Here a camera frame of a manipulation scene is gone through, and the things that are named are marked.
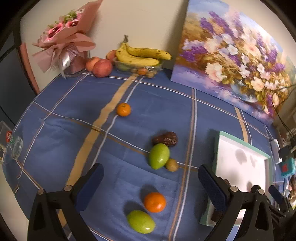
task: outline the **red apple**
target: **red apple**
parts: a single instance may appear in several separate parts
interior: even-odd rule
[[[94,65],[96,62],[100,60],[99,57],[91,57],[85,64],[85,68],[87,71],[92,72]]]
[[[109,59],[111,62],[113,62],[113,59],[116,57],[116,49],[111,50],[109,53],[106,55],[106,59]]]
[[[112,63],[108,59],[100,59],[93,67],[94,76],[103,78],[109,75],[112,71]]]

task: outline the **table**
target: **table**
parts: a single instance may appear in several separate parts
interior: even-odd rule
[[[204,240],[211,227],[199,224],[207,196],[197,171],[212,164],[217,131],[234,135],[272,156],[272,127],[211,95],[171,82],[167,72],[148,79],[113,70],[98,79],[85,72],[77,78],[57,76],[29,105],[15,127],[24,146],[17,161],[5,157],[6,179],[27,218],[38,189],[58,191],[73,185],[93,163],[104,178],[82,217],[98,240]],[[118,103],[132,113],[116,115]],[[153,170],[147,163],[151,137],[165,131],[178,136],[170,148],[180,168]],[[273,179],[283,186],[280,169]],[[150,234],[133,231],[126,215],[144,210],[151,191],[165,195],[167,206],[151,214]],[[59,213],[63,225],[63,215]],[[65,232],[74,240],[67,225]],[[233,228],[232,240],[237,232]]]

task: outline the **floral painting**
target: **floral painting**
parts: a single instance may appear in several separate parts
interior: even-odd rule
[[[270,124],[296,69],[255,21],[217,0],[190,0],[171,80]]]

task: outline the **bouquet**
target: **bouquet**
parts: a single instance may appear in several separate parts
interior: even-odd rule
[[[243,26],[237,12],[220,17],[187,17],[177,61],[197,69],[220,85],[230,85],[257,102],[271,117],[288,96],[291,85],[286,66],[280,62],[276,45],[255,28]]]
[[[76,11],[61,16],[48,25],[34,46],[43,48],[33,58],[43,72],[58,64],[62,75],[74,74],[84,69],[85,53],[96,45],[85,34],[89,31],[103,0],[88,2]]]

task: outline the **white tray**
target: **white tray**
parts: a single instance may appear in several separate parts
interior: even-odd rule
[[[213,172],[217,177],[227,179],[231,185],[237,186],[242,192],[250,192],[253,185],[259,185],[266,196],[271,199],[268,188],[272,185],[271,157],[252,145],[220,131],[216,139],[215,160]],[[200,219],[200,223],[207,226],[215,226],[211,220],[214,206],[210,199],[207,209]],[[235,226],[241,224],[245,210],[241,210],[235,222]]]

